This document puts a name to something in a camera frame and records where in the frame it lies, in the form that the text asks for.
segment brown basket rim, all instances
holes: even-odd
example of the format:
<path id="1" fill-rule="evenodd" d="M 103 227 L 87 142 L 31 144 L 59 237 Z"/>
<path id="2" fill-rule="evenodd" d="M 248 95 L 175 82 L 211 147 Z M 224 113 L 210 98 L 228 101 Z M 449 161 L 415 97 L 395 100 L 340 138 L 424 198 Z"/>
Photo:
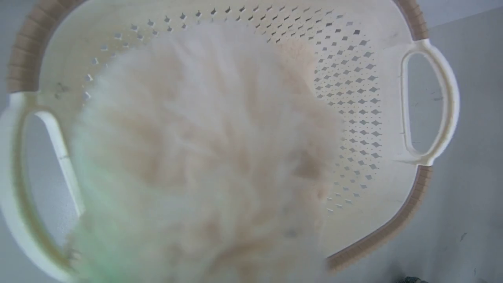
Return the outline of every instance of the brown basket rim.
<path id="1" fill-rule="evenodd" d="M 9 93 L 38 91 L 39 73 L 47 44 L 66 16 L 87 0 L 40 0 L 27 16 L 12 47 L 7 77 Z M 416 0 L 393 0 L 402 12 L 413 40 L 428 38 L 423 13 Z M 328 265 L 339 271 L 368 255 L 398 234 L 412 219 L 428 188 L 432 167 L 418 166 L 410 194 L 382 227 L 328 257 Z"/>

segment basket handle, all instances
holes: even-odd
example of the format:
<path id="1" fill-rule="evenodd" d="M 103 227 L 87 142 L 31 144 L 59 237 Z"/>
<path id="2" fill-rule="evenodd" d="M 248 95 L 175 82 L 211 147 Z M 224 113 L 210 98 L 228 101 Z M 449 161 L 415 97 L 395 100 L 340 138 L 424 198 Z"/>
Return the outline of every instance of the basket handle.
<path id="1" fill-rule="evenodd" d="M 415 42 L 413 47 L 405 55 L 402 66 L 403 70 L 406 70 L 408 59 L 415 53 L 424 55 L 435 71 L 442 91 L 444 105 L 442 110 L 442 121 L 437 137 L 430 149 L 424 154 L 419 153 L 412 146 L 412 142 L 410 141 L 410 120 L 408 115 L 404 117 L 405 130 L 408 133 L 408 136 L 406 136 L 406 147 L 407 150 L 415 157 L 415 163 L 424 166 L 432 166 L 433 161 L 445 150 L 454 135 L 459 118 L 459 90 L 456 77 L 454 76 L 451 66 L 442 53 L 436 47 L 431 45 L 429 39 L 423 39 Z M 404 86 L 402 93 L 404 95 L 407 94 L 406 80 L 407 76 L 402 76 L 402 86 Z M 408 114 L 408 105 L 406 105 L 407 99 L 404 99 L 404 102 L 404 113 Z"/>
<path id="2" fill-rule="evenodd" d="M 32 262 L 54 279 L 68 282 L 69 261 L 40 221 L 23 170 L 24 126 L 37 110 L 35 98 L 36 93 L 10 94 L 0 116 L 0 208 L 14 240 Z"/>

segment plastic laundry basket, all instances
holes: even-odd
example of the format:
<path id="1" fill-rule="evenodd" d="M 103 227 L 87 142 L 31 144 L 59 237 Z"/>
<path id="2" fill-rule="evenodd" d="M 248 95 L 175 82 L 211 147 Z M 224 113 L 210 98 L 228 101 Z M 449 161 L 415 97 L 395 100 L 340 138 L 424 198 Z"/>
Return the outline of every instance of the plastic laundry basket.
<path id="1" fill-rule="evenodd" d="M 338 270 L 402 228 L 428 186 L 431 165 L 449 143 L 459 94 L 444 57 L 431 46 L 415 0 L 42 0 L 26 18 L 9 63 L 10 105 L 0 120 L 2 211 L 36 265 L 66 281 L 68 260 L 45 232 L 26 182 L 23 127 L 40 116 L 79 213 L 78 184 L 66 150 L 96 73 L 117 53 L 201 22 L 241 22 L 271 44 L 294 37 L 318 56 L 316 96 L 339 112 L 345 136 L 326 205 L 322 245 Z M 412 147 L 406 64 L 422 53 L 443 94 L 431 149 Z"/>

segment cream-colored fur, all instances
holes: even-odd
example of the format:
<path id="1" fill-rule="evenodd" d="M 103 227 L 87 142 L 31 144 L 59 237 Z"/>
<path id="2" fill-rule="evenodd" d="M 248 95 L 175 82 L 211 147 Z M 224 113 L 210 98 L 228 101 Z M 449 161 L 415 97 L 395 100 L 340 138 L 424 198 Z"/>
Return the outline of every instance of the cream-colored fur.
<path id="1" fill-rule="evenodd" d="M 317 282 L 336 121 L 314 57 L 202 25 L 119 56 L 90 90 L 72 157 L 72 235 L 93 283 Z"/>

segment ventilation hole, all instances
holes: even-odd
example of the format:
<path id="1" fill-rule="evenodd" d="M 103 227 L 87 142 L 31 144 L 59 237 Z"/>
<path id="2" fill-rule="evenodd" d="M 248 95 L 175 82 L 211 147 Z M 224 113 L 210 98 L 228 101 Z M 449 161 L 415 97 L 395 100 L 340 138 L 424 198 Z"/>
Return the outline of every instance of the ventilation hole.
<path id="1" fill-rule="evenodd" d="M 87 100 L 89 100 L 90 98 L 91 98 L 91 95 L 90 95 L 87 91 L 84 91 L 84 92 L 82 93 L 82 100 L 87 101 Z"/>

